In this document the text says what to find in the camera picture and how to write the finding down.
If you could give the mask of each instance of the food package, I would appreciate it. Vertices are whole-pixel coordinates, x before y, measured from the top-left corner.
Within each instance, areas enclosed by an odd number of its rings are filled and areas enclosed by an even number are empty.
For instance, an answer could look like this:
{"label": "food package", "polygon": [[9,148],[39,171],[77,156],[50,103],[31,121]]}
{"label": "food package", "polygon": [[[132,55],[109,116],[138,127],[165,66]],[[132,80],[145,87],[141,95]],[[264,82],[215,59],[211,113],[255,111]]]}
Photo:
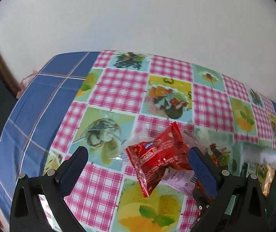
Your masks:
{"label": "food package", "polygon": [[126,148],[144,197],[150,196],[168,165],[174,169],[191,169],[186,159],[187,151],[176,122],[153,141]]}
{"label": "food package", "polygon": [[229,171],[234,176],[240,175],[245,162],[252,165],[269,164],[276,169],[276,151],[269,147],[261,147],[257,144],[242,141],[233,145],[232,157],[232,166]]}
{"label": "food package", "polygon": [[191,196],[197,182],[197,176],[193,170],[175,170],[166,168],[162,182],[165,182],[175,190]]}
{"label": "food package", "polygon": [[245,162],[242,166],[240,176],[248,177],[251,173],[257,175],[262,193],[265,196],[268,196],[270,192],[271,183],[275,174],[274,169],[270,166],[270,164],[252,165]]}

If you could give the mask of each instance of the blue gripper pad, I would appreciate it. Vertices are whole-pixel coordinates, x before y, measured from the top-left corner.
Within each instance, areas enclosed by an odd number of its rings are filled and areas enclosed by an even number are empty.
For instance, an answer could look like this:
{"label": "blue gripper pad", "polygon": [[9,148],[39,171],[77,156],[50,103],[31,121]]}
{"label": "blue gripper pad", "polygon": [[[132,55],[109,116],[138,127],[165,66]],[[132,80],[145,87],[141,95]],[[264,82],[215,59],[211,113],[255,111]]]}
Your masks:
{"label": "blue gripper pad", "polygon": [[216,198],[219,186],[217,180],[214,178],[209,168],[200,159],[194,149],[189,150],[187,159],[190,163],[190,166],[194,170],[197,179],[200,181],[204,190],[206,191],[206,194],[212,198]]}

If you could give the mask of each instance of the printed fruit pattern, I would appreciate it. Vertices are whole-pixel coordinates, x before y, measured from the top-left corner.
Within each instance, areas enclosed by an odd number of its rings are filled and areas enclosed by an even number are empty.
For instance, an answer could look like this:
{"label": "printed fruit pattern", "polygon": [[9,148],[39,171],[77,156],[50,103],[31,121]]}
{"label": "printed fruit pattern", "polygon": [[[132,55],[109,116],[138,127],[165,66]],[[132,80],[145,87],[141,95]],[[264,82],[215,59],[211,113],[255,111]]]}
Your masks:
{"label": "printed fruit pattern", "polygon": [[86,79],[83,81],[83,84],[81,85],[80,89],[78,90],[76,94],[76,98],[84,95],[87,93],[89,90],[91,90],[97,81],[97,76],[94,73],[89,73]]}
{"label": "printed fruit pattern", "polygon": [[228,162],[230,158],[230,151],[227,148],[222,148],[218,150],[216,144],[211,144],[210,148],[207,149],[207,153],[210,155],[212,161],[217,165],[219,170],[228,169]]}
{"label": "printed fruit pattern", "polygon": [[262,107],[262,102],[261,102],[259,94],[254,92],[253,89],[250,89],[250,95],[252,97],[253,103],[255,105],[258,105],[258,106]]}
{"label": "printed fruit pattern", "polygon": [[211,83],[213,88],[214,88],[214,84],[218,81],[218,79],[214,75],[211,75],[210,73],[203,73],[201,76],[205,81]]}
{"label": "printed fruit pattern", "polygon": [[233,116],[238,126],[244,131],[252,131],[255,128],[254,115],[249,105],[241,100],[231,99]]}
{"label": "printed fruit pattern", "polygon": [[47,157],[45,169],[43,171],[43,175],[46,174],[51,169],[58,169],[61,161],[62,161],[62,155],[55,153],[54,151],[50,151]]}
{"label": "printed fruit pattern", "polygon": [[129,68],[132,66],[133,68],[140,70],[146,57],[146,55],[133,52],[118,53],[116,54],[117,60],[114,66],[117,68]]}
{"label": "printed fruit pattern", "polygon": [[138,183],[134,183],[121,194],[117,219],[130,232],[165,232],[175,229],[180,208],[173,195],[160,196],[156,189],[144,198]]}
{"label": "printed fruit pattern", "polygon": [[124,143],[120,135],[121,127],[117,122],[111,118],[101,118],[93,121],[72,145],[85,140],[88,152],[93,156],[100,154],[101,162],[109,166],[112,159],[120,154],[120,145]]}
{"label": "printed fruit pattern", "polygon": [[268,118],[270,120],[273,136],[276,138],[276,116],[268,113]]}
{"label": "printed fruit pattern", "polygon": [[187,111],[192,107],[191,100],[188,102],[183,93],[173,89],[166,89],[159,85],[156,87],[153,85],[148,90],[145,102],[150,102],[151,104],[148,107],[150,113],[159,116],[166,115],[171,119],[180,118],[183,111]]}

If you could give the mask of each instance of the white wall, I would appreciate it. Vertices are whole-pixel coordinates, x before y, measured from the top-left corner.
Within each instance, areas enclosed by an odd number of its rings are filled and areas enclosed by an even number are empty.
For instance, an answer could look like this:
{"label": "white wall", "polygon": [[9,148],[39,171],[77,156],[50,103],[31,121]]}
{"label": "white wall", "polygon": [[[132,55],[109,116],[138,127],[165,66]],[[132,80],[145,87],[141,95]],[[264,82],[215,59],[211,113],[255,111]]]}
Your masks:
{"label": "white wall", "polygon": [[131,50],[196,63],[276,101],[273,0],[2,0],[0,53],[20,81],[64,52]]}

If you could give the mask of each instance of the red snack bag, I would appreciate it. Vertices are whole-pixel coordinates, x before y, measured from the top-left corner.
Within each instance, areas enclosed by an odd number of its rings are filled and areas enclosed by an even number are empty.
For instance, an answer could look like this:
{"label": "red snack bag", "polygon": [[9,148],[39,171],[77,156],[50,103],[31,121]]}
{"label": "red snack bag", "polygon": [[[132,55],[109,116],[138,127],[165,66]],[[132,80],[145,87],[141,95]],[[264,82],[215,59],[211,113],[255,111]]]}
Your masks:
{"label": "red snack bag", "polygon": [[144,197],[150,196],[162,179],[168,164],[188,164],[185,157],[187,150],[176,122],[153,141],[140,142],[126,148]]}

